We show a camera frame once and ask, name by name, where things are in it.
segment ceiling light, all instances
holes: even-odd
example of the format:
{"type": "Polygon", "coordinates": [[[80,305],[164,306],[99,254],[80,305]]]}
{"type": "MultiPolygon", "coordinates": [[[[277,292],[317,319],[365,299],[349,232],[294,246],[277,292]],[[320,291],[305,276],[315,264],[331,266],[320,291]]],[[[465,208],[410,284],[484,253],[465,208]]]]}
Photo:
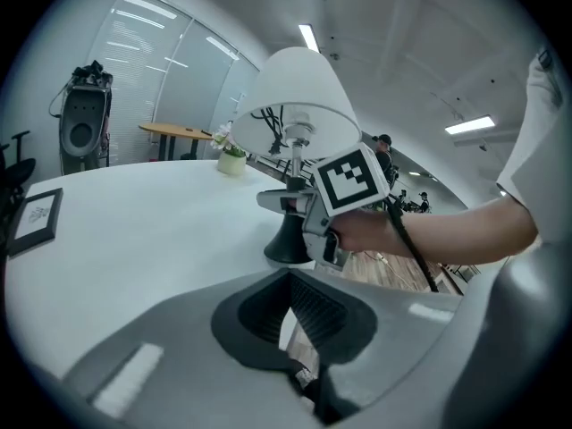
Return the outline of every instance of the ceiling light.
{"type": "Polygon", "coordinates": [[[302,37],[304,37],[304,41],[306,41],[306,46],[308,49],[312,51],[316,51],[317,53],[320,52],[318,49],[318,44],[315,42],[314,31],[312,30],[312,26],[310,24],[300,24],[300,31],[302,32],[302,37]]]}
{"type": "Polygon", "coordinates": [[[121,63],[129,63],[129,61],[123,61],[121,59],[113,59],[112,57],[106,57],[107,61],[114,61],[114,62],[121,62],[121,63]]]}
{"type": "Polygon", "coordinates": [[[145,65],[147,68],[150,68],[151,70],[157,70],[158,72],[163,72],[163,73],[167,73],[167,70],[161,70],[160,68],[156,68],[156,67],[151,67],[149,65],[145,65]]]}
{"type": "Polygon", "coordinates": [[[107,44],[111,46],[126,47],[127,49],[135,49],[136,51],[139,51],[139,48],[136,46],[124,45],[122,43],[115,43],[114,41],[108,41],[107,44]]]}
{"type": "Polygon", "coordinates": [[[171,13],[170,11],[161,8],[161,6],[157,6],[156,4],[151,4],[146,2],[145,0],[123,0],[123,2],[127,2],[128,4],[136,4],[141,6],[142,8],[147,8],[148,10],[154,11],[155,13],[159,13],[162,16],[166,16],[169,19],[175,19],[177,15],[175,13],[171,13]]]}
{"type": "Polygon", "coordinates": [[[445,130],[450,135],[455,135],[456,133],[468,132],[470,130],[485,129],[487,127],[494,127],[494,122],[491,116],[485,116],[482,118],[474,119],[473,121],[463,122],[457,125],[451,125],[446,127],[445,130]]]}
{"type": "Polygon", "coordinates": [[[137,14],[126,13],[125,11],[119,11],[119,10],[117,10],[115,12],[115,14],[119,14],[119,15],[125,16],[127,18],[132,18],[132,19],[135,19],[137,21],[146,22],[147,24],[154,25],[155,27],[158,27],[159,29],[164,29],[163,24],[158,24],[157,22],[151,21],[150,19],[142,18],[141,16],[138,16],[137,14]]]}
{"type": "Polygon", "coordinates": [[[232,59],[234,59],[235,61],[238,61],[240,58],[234,54],[228,47],[226,47],[225,45],[223,45],[222,43],[219,43],[218,41],[216,41],[213,37],[207,37],[206,41],[208,41],[209,43],[212,43],[213,45],[215,45],[216,47],[218,47],[221,51],[223,51],[226,55],[228,55],[229,57],[231,57],[232,59]]]}
{"type": "Polygon", "coordinates": [[[189,68],[188,65],[185,65],[184,63],[180,63],[180,62],[174,61],[173,59],[169,59],[169,57],[165,57],[165,61],[169,61],[169,62],[176,63],[177,65],[180,65],[181,67],[189,68]]]}

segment white pot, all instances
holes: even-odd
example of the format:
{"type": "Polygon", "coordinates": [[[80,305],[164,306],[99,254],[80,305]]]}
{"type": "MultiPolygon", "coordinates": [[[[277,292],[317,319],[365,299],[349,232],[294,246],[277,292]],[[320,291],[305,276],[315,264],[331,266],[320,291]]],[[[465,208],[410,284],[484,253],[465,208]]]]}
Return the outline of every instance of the white pot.
{"type": "Polygon", "coordinates": [[[224,151],[218,158],[218,164],[216,168],[219,172],[226,173],[227,175],[238,176],[244,173],[244,167],[247,164],[246,156],[235,157],[230,154],[226,154],[224,151]]]}

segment lamp shade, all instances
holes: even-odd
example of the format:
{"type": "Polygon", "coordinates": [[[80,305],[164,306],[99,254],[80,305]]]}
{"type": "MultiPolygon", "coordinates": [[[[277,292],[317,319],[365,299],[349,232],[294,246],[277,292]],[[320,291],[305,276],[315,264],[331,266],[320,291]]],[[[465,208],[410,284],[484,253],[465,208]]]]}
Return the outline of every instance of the lamp shade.
{"type": "Polygon", "coordinates": [[[292,158],[291,148],[285,147],[284,129],[300,117],[312,128],[302,152],[305,159],[332,156],[361,139],[358,120],[332,66],[305,47],[289,47],[268,59],[240,104],[238,116],[231,128],[234,141],[259,156],[292,158]],[[273,151],[280,136],[282,143],[274,145],[273,151]]]}

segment white table lamp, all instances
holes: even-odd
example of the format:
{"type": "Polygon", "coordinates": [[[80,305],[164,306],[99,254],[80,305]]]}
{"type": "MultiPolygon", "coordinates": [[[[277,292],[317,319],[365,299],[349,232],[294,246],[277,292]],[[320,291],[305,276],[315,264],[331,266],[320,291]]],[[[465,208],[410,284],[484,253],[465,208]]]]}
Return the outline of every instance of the white table lamp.
{"type": "MultiPolygon", "coordinates": [[[[283,49],[268,59],[238,115],[231,128],[238,146],[259,156],[292,159],[291,191],[306,187],[299,178],[302,157],[333,156],[361,140],[356,115],[332,66],[305,47],[283,49]]],[[[266,256],[283,264],[309,262],[302,223],[298,216],[285,215],[266,256]]]]}

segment potted plant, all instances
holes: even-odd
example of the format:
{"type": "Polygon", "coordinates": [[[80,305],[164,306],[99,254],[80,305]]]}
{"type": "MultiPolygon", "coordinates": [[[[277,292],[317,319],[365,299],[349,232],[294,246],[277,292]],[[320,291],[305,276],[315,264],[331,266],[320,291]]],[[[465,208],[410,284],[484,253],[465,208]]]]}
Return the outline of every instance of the potted plant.
{"type": "Polygon", "coordinates": [[[247,153],[234,143],[231,135],[232,121],[222,125],[213,135],[211,146],[223,152],[218,159],[216,168],[229,175],[240,175],[247,164],[247,153]]]}

